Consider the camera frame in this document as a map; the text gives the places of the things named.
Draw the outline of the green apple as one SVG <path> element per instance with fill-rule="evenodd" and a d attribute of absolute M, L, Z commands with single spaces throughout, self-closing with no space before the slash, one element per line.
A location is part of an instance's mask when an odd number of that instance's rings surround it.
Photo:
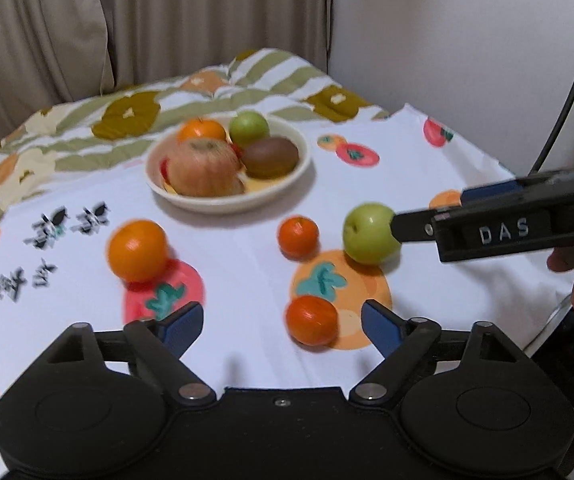
<path fill-rule="evenodd" d="M 254 110 L 242 110 L 229 123 L 229 137 L 238 148 L 247 148 L 269 135 L 269 123 Z"/>
<path fill-rule="evenodd" d="M 365 266 L 379 266 L 398 254 L 401 243 L 392 235 L 394 211 L 381 203 L 363 203 L 353 208 L 343 222 L 343 250 Z"/>

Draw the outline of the red cherry tomato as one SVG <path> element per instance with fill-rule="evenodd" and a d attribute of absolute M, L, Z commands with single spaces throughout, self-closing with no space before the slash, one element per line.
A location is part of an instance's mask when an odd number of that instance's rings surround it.
<path fill-rule="evenodd" d="M 241 157 L 243 157 L 244 151 L 242 148 L 240 148 L 238 145 L 232 143 L 231 144 L 231 148 L 233 149 L 233 151 L 235 152 L 236 156 L 241 159 Z"/>
<path fill-rule="evenodd" d="M 169 163 L 169 160 L 167 158 L 164 158 L 161 160 L 160 165 L 159 165 L 161 177 L 162 177 L 163 181 L 165 181 L 165 182 L 169 182 L 168 163 Z"/>

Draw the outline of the red-orange persimmon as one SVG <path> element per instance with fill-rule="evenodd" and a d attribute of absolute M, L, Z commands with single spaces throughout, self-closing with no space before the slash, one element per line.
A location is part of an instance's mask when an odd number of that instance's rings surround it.
<path fill-rule="evenodd" d="M 297 297 L 287 306 L 285 324 L 290 337 L 308 347 L 327 346 L 339 334 L 334 305 L 311 295 Z"/>

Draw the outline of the large orange on cloth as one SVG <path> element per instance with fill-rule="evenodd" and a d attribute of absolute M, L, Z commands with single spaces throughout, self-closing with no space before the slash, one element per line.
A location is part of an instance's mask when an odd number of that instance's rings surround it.
<path fill-rule="evenodd" d="M 151 220 L 132 220 L 115 229 L 106 249 L 111 272 L 127 283 L 146 283 L 165 273 L 169 260 L 165 230 Z"/>

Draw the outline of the white fruit-print cloth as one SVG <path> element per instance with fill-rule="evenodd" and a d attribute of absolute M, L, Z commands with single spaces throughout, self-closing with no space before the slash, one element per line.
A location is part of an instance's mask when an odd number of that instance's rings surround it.
<path fill-rule="evenodd" d="M 495 159 L 462 136 L 440 136 L 412 107 L 376 122 L 310 129 L 307 138 L 310 170 L 247 214 L 180 210 L 148 188 L 141 162 L 60 184 L 7 211 L 0 222 L 0 396 L 69 325 L 119 330 L 142 312 L 104 255 L 111 233 L 139 218 L 162 226 L 180 261 L 168 286 L 153 294 L 153 312 L 169 292 L 202 302 L 205 328 L 184 360 L 215 389 L 349 389 L 380 359 L 357 328 L 369 298 L 452 330 L 489 320 L 522 347 L 544 330 L 572 279 L 550 272 L 542 252 L 443 264 L 434 245 L 406 244 L 380 269 L 355 270 L 342 250 L 343 222 L 354 207 L 424 208 L 443 192 L 505 180 Z M 278 246 L 278 228 L 293 216 L 319 227 L 319 246 L 304 258 Z M 305 295 L 337 310 L 339 334 L 327 346 L 308 347 L 288 333 L 285 310 Z"/>

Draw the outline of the brown kiwi fruit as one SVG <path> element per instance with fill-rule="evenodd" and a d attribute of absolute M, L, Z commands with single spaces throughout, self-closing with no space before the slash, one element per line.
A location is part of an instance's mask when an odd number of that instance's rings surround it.
<path fill-rule="evenodd" d="M 281 136 L 269 136 L 250 144 L 241 157 L 247 175 L 256 179 L 284 177 L 296 168 L 299 160 L 296 145 Z"/>

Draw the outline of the cream ceramic fruit bowl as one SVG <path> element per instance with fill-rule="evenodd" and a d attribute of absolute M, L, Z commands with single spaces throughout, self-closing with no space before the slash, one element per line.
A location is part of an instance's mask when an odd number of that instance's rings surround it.
<path fill-rule="evenodd" d="M 178 131 L 155 141 L 146 155 L 146 181 L 176 207 L 200 214 L 233 214 L 273 202 L 301 180 L 311 150 L 301 131 L 267 118 L 267 133 L 241 146 L 231 135 L 236 113 L 215 114 L 202 125 L 219 125 L 216 138 Z"/>

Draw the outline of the reddish yellow apple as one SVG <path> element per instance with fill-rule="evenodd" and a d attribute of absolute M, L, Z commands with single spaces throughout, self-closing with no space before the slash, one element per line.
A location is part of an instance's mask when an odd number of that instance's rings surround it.
<path fill-rule="evenodd" d="M 198 198 L 241 194 L 239 160 L 225 141 L 186 140 L 169 153 L 169 185 L 180 195 Z"/>

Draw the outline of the green apple in bowl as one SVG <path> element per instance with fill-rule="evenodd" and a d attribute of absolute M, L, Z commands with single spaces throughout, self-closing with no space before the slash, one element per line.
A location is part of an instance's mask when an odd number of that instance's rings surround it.
<path fill-rule="evenodd" d="M 247 148 L 269 135 L 269 123 L 254 110 L 242 110 L 229 123 L 229 137 L 238 148 Z"/>

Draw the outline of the orange mandarin in bowl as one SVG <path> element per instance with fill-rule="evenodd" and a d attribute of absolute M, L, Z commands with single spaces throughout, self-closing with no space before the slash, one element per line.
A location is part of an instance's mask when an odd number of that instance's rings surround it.
<path fill-rule="evenodd" d="M 191 139 L 227 140 L 225 128 L 216 120 L 208 118 L 189 119 L 176 133 L 176 140 L 184 142 Z"/>

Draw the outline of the floral striped quilt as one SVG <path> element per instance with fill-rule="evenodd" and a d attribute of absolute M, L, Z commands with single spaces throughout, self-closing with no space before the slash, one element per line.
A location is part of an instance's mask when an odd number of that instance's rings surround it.
<path fill-rule="evenodd" d="M 120 166 L 186 119 L 238 110 L 305 126 L 388 115 L 298 55 L 246 51 L 229 64 L 33 114 L 0 140 L 0 220 L 66 174 Z"/>

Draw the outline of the beige curtain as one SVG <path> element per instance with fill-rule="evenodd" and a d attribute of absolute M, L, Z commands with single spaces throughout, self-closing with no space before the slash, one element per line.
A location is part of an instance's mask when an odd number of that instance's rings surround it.
<path fill-rule="evenodd" d="M 327 61 L 330 0 L 0 0 L 0 139 L 43 108 L 265 47 Z"/>

